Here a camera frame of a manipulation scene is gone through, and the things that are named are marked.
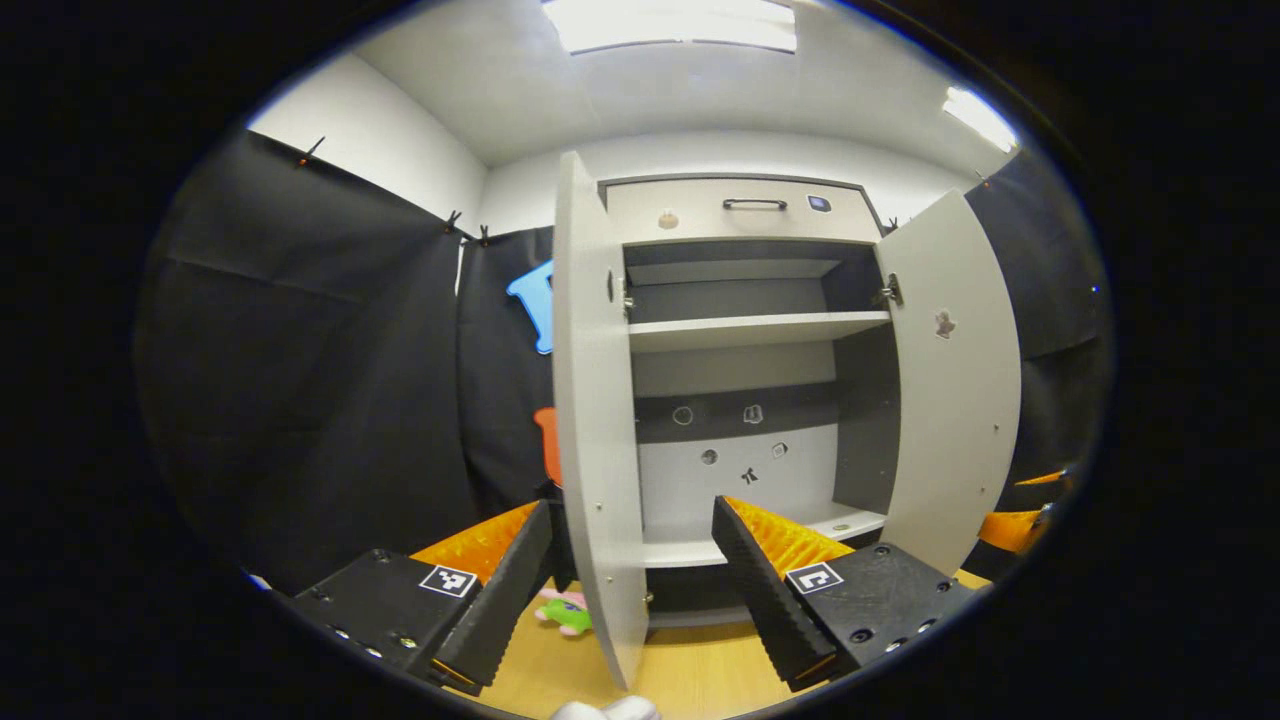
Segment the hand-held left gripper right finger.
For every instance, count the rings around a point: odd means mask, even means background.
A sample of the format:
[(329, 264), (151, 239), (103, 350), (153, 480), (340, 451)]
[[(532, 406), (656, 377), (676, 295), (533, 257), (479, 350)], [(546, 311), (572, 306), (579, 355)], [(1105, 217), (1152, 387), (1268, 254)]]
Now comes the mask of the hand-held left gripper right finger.
[(718, 496), (710, 536), (780, 679), (791, 691), (865, 670), (959, 616), (977, 592), (906, 550), (860, 550)]

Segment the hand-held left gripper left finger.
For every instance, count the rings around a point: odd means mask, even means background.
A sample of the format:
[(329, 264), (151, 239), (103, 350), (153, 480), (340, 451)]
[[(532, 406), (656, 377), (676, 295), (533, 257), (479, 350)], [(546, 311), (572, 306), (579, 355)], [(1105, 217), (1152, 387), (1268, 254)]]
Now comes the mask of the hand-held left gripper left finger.
[(493, 684), (520, 616), (553, 575), (547, 500), (417, 553), (375, 548), (291, 597), (291, 610), (376, 661), (477, 696)]

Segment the grey cabinet door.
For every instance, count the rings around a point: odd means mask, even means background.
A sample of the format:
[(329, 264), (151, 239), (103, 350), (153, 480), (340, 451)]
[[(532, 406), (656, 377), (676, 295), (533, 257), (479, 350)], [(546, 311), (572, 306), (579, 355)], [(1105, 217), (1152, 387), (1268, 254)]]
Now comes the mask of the grey cabinet door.
[(625, 255), (580, 155), (559, 160), (553, 392), (579, 583), (613, 683), (631, 691), (649, 629)]
[(1021, 354), (1009, 288), (950, 191), (876, 246), (899, 359), (899, 456), (882, 538), (951, 575), (1009, 475)]

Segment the grey double-door shoe cabinet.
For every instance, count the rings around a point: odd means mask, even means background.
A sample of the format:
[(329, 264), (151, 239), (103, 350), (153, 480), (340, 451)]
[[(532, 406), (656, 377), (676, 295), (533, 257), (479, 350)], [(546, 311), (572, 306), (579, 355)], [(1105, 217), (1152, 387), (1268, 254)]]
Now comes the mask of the grey double-door shoe cabinet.
[(653, 626), (739, 623), (710, 537), (739, 495), (826, 537), (879, 537), (897, 470), (884, 227), (860, 184), (799, 176), (605, 181), (628, 310)]

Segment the pink and green plush toy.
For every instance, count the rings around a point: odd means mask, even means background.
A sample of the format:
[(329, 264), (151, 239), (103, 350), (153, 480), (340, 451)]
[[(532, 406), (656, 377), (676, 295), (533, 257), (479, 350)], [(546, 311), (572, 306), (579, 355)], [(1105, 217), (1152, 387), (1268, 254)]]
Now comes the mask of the pink and green plush toy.
[(579, 637), (593, 630), (593, 618), (588, 611), (586, 596), (579, 591), (556, 591), (547, 587), (538, 593), (541, 603), (534, 616), (540, 623), (553, 623), (562, 635)]

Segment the black backdrop cloth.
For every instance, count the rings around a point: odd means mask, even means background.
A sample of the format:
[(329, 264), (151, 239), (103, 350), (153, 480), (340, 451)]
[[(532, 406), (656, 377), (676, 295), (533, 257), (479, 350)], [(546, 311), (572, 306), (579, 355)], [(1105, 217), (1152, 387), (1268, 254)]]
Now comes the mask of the black backdrop cloth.
[[(550, 273), (484, 301), (453, 288), (460, 237), (421, 208), (243, 129), (175, 196), (155, 246), (134, 360), (157, 456), (191, 521), (275, 587), (300, 589), (364, 550), (416, 550), (535, 493), (539, 455), (483, 471), (534, 433), (553, 392)], [(1069, 384), (1092, 423), (1114, 313), (1083, 217), (1038, 158), (964, 193), (1004, 273), (1021, 411), (1039, 369), (1079, 348)]]

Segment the small ceiling light panel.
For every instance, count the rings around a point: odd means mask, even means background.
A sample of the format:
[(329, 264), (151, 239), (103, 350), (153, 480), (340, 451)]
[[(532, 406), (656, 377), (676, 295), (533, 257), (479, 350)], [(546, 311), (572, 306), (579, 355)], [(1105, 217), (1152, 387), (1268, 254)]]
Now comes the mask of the small ceiling light panel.
[(948, 86), (941, 110), (1001, 152), (1010, 154), (1021, 145), (1006, 119), (969, 88)]

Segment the large ceiling light panel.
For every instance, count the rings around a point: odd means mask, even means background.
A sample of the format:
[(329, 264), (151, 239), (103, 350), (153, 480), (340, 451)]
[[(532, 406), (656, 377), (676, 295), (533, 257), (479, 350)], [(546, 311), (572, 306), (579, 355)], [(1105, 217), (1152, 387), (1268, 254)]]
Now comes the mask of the large ceiling light panel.
[(644, 44), (727, 44), (795, 53), (795, 10), (774, 0), (544, 0), (572, 54)]

